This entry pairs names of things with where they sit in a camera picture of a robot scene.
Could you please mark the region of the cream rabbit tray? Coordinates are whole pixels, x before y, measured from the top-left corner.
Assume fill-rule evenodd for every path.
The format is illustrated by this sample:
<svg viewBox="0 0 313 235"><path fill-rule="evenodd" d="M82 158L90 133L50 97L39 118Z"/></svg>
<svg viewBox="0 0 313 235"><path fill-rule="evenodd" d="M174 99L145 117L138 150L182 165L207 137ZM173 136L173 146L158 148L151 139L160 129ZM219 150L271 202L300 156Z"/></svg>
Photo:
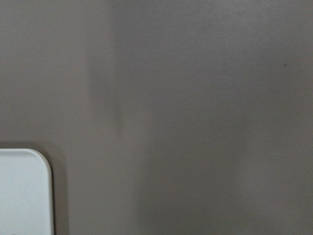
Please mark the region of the cream rabbit tray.
<svg viewBox="0 0 313 235"><path fill-rule="evenodd" d="M54 234L53 187L47 159L33 149L0 151L0 233Z"/></svg>

